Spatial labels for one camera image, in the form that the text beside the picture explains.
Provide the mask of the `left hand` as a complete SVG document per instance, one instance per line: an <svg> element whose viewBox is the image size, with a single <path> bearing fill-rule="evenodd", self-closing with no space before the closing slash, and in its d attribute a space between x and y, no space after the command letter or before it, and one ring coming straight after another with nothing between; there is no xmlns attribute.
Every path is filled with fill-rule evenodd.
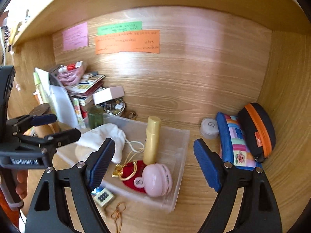
<svg viewBox="0 0 311 233"><path fill-rule="evenodd" d="M17 184L15 191L21 199L27 196L28 170L19 170L16 174Z"/></svg>

